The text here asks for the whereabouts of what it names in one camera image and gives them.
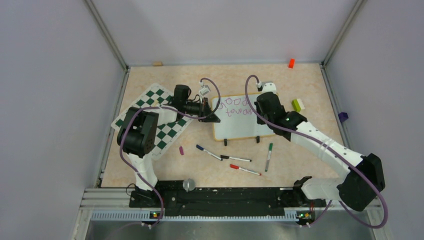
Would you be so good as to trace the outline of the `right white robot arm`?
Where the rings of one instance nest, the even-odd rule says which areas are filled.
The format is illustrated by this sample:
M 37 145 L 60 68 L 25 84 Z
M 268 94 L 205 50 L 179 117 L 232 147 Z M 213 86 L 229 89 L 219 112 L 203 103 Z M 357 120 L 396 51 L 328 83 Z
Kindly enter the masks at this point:
M 365 156 L 326 136 L 296 111 L 285 111 L 273 92 L 260 94 L 254 103 L 258 123 L 314 154 L 330 166 L 336 178 L 306 176 L 294 183 L 299 188 L 293 200 L 307 206 L 312 200 L 341 201 L 350 209 L 361 212 L 375 198 L 381 197 L 385 179 L 381 159 L 373 153 Z

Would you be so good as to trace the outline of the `green white chess mat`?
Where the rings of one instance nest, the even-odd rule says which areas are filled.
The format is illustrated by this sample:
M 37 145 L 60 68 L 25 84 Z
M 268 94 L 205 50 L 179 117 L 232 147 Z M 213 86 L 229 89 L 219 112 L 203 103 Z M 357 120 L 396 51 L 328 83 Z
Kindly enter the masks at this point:
M 132 103 L 132 107 L 145 108 L 155 105 L 165 105 L 173 96 L 173 92 L 164 86 L 154 83 L 150 85 Z M 192 119 L 182 116 L 176 122 L 159 125 L 156 128 L 154 148 L 151 151 L 152 159 L 159 160 L 170 146 L 178 139 L 184 130 L 192 123 Z

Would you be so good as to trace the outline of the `orange toy block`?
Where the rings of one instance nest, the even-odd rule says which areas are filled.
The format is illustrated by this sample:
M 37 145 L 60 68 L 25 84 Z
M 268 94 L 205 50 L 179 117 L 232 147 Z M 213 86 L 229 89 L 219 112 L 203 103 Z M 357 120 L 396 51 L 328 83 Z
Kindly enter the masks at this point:
M 291 58 L 288 63 L 288 68 L 293 69 L 295 66 L 296 60 L 294 58 Z

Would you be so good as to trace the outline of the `black capped marker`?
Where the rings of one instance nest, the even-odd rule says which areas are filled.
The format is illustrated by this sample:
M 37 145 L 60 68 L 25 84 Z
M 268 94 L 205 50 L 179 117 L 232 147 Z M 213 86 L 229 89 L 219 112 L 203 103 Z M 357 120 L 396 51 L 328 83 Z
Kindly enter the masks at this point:
M 220 157 L 221 157 L 221 159 L 237 160 L 237 161 L 243 161 L 243 162 L 252 162 L 251 159 L 228 156 L 228 155 L 220 155 Z

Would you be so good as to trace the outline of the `blue capped marker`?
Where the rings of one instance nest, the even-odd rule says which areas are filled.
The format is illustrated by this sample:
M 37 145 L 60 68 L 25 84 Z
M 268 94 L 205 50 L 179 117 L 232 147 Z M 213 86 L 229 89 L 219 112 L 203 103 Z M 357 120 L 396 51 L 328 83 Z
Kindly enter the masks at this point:
M 200 146 L 198 144 L 196 145 L 196 148 L 199 149 L 199 150 L 201 150 L 201 151 L 203 151 L 203 152 L 205 152 L 205 153 L 207 153 L 208 155 L 214 157 L 215 159 L 218 159 L 219 161 L 222 161 L 223 160 L 220 156 L 218 156 L 218 155 L 210 152 L 209 150 L 205 149 L 204 147 L 202 147 L 202 146 Z

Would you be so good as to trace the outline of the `yellow-framed whiteboard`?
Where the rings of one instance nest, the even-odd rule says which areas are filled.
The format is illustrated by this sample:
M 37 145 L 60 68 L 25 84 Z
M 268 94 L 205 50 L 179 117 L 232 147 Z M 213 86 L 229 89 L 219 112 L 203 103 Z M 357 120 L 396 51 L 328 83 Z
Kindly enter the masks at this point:
M 243 94 L 222 96 L 214 114 L 220 119 L 220 122 L 213 124 L 213 138 L 216 141 L 274 135 L 268 126 L 257 123 L 257 116 L 253 113 Z

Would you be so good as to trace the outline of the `green capped marker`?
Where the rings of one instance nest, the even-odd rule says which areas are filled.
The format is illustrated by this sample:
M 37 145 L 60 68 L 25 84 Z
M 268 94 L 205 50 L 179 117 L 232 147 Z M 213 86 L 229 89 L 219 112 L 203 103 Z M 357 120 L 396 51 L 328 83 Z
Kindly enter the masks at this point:
M 271 142 L 268 146 L 268 152 L 267 152 L 267 158 L 266 158 L 266 163 L 265 163 L 265 172 L 268 172 L 269 170 L 269 165 L 270 165 L 270 160 L 271 160 L 271 156 L 272 156 L 272 149 L 273 149 L 273 143 Z

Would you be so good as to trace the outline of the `green white toy block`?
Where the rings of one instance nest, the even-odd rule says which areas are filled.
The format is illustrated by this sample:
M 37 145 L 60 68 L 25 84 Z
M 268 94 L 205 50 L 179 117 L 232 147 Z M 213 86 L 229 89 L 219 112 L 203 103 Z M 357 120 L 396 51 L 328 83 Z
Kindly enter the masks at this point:
M 300 98 L 293 99 L 291 104 L 294 111 L 296 111 L 297 113 L 300 113 L 302 110 L 305 109 L 304 103 Z

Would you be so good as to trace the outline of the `red capped marker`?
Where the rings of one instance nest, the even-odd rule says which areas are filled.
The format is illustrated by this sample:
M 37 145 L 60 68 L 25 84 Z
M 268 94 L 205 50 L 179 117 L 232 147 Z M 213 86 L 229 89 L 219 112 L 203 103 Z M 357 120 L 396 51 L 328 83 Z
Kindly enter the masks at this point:
M 254 175 L 257 175 L 257 176 L 261 176 L 262 175 L 260 172 L 256 172 L 256 171 L 253 171 L 253 170 L 250 170 L 250 169 L 247 169 L 247 168 L 243 168 L 243 167 L 240 167 L 240 166 L 237 166 L 237 165 L 234 165 L 234 164 L 230 164 L 229 166 L 232 169 L 244 171 L 244 172 L 247 172 L 247 173 L 250 173 L 250 174 L 254 174 Z

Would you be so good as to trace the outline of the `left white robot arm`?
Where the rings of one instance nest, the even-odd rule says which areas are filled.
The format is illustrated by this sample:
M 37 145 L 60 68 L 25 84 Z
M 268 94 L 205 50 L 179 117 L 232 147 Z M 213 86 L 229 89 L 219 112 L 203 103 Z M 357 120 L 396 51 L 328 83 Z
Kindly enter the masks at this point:
M 173 95 L 165 96 L 161 89 L 147 93 L 147 98 L 130 107 L 123 119 L 118 121 L 116 138 L 119 154 L 123 161 L 134 170 L 136 183 L 133 194 L 149 207 L 160 202 L 160 193 L 154 187 L 158 178 L 153 170 L 153 159 L 171 145 L 191 120 L 202 123 L 220 123 L 208 98 L 207 85 L 190 98 L 192 90 L 184 84 L 177 84 Z

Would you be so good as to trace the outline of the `wooden cork piece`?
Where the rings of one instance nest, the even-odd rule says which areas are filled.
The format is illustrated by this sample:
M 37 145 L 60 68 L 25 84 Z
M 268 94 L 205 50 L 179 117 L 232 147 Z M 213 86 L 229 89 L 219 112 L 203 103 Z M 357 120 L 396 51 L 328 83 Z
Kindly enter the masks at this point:
M 162 67 L 163 66 L 163 62 L 162 61 L 155 61 L 152 63 L 153 67 Z

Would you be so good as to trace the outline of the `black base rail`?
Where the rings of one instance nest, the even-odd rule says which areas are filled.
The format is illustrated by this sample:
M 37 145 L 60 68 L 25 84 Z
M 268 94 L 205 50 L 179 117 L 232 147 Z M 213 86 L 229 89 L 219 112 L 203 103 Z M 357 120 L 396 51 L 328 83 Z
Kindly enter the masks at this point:
M 186 191 L 181 180 L 160 180 L 155 190 L 136 187 L 131 208 L 164 208 L 166 217 L 283 216 L 286 208 L 325 207 L 323 199 L 309 200 L 297 188 L 196 187 Z

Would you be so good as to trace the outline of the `purple toy block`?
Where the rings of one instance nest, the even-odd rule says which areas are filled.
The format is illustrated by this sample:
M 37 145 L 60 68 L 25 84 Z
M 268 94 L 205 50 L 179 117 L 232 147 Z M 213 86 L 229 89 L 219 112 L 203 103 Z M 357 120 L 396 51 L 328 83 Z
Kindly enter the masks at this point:
M 349 115 L 348 115 L 348 113 L 347 113 L 347 112 L 340 112 L 340 113 L 338 114 L 338 119 L 339 119 L 339 121 L 340 121 L 341 123 L 344 123 L 346 120 L 348 120 L 348 119 L 349 119 Z

